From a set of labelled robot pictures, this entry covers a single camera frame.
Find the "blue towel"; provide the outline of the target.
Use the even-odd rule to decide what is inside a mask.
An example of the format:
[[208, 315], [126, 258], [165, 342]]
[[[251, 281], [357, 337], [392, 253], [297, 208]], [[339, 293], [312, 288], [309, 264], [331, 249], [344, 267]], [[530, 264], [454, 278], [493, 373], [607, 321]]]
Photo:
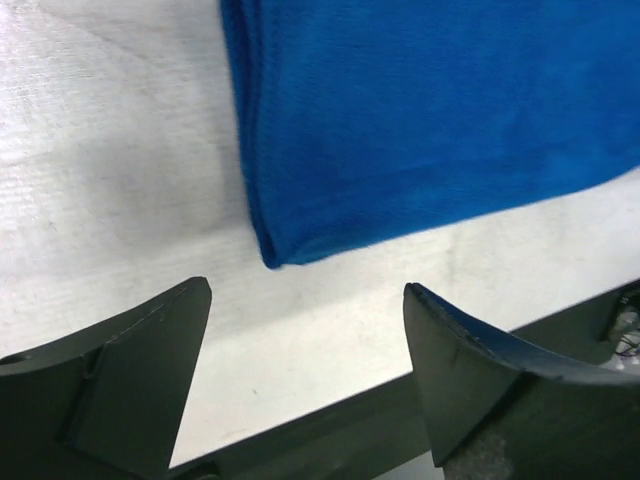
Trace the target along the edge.
[[639, 164], [635, 1], [224, 1], [220, 13], [271, 269]]

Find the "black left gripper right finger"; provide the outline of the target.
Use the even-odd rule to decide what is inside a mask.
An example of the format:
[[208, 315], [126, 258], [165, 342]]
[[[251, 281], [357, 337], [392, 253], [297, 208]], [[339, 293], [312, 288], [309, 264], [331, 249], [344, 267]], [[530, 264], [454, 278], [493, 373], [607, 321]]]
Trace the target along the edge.
[[417, 283], [404, 328], [434, 464], [449, 479], [635, 479], [639, 378], [609, 369], [631, 283], [572, 306], [565, 355], [502, 331]]

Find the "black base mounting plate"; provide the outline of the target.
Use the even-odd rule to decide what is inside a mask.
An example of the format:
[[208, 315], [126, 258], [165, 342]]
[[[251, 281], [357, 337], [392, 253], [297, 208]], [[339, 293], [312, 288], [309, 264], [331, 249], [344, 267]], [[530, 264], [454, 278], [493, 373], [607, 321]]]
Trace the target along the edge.
[[[575, 325], [562, 311], [508, 333], [571, 354]], [[621, 331], [615, 350], [596, 347], [595, 353], [605, 356], [607, 368], [639, 378], [639, 310], [615, 326]], [[175, 467], [170, 477], [373, 479], [415, 466], [424, 454], [433, 461], [412, 367], [407, 375]]]

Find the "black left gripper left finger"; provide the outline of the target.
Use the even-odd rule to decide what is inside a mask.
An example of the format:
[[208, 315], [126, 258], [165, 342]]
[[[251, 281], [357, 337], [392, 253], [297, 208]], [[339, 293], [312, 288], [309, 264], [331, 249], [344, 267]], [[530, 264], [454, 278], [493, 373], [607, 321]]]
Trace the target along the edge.
[[2, 478], [168, 478], [211, 301], [193, 277], [2, 358]]

